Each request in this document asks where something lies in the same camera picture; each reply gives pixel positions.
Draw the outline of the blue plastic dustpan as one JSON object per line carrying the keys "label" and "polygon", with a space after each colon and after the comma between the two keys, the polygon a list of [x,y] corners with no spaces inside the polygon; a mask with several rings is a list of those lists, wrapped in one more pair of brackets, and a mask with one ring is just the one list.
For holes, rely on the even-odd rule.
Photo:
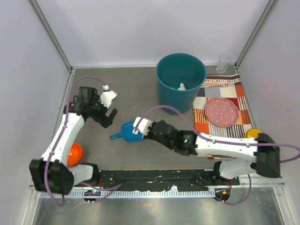
{"label": "blue plastic dustpan", "polygon": [[140,133],[134,134],[133,133],[133,130],[134,130],[133,124],[134,124],[134,121],[124,123],[121,126],[121,131],[117,134],[110,136],[110,139],[114,140],[117,138],[124,138],[124,140],[128,143],[143,141],[142,134],[140,134]]}

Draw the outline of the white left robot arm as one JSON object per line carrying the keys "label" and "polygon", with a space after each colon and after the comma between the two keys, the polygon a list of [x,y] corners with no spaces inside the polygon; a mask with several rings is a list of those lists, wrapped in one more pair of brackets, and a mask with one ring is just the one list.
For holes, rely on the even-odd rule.
{"label": "white left robot arm", "polygon": [[37,191],[68,195],[73,186],[81,182],[89,187],[95,187],[99,183],[99,169],[96,164],[81,163],[68,169],[67,160],[75,138],[88,118],[103,128],[112,124],[117,109],[113,109],[109,116],[106,113],[117,93],[107,85],[103,89],[98,94],[95,88],[80,87],[78,95],[64,107],[61,124],[51,144],[40,159],[33,159],[29,165]]}

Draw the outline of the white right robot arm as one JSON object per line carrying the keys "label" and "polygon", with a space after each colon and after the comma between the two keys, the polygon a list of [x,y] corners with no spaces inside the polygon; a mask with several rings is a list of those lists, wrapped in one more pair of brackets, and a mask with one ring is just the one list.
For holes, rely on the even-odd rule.
{"label": "white right robot arm", "polygon": [[280,154],[268,135],[258,138],[226,138],[193,131],[177,130],[161,120],[142,119],[134,125],[144,139],[154,140],[183,156],[221,155],[232,157],[229,161],[217,161],[213,166],[212,181],[223,185],[240,175],[257,173],[266,178],[279,178]]}

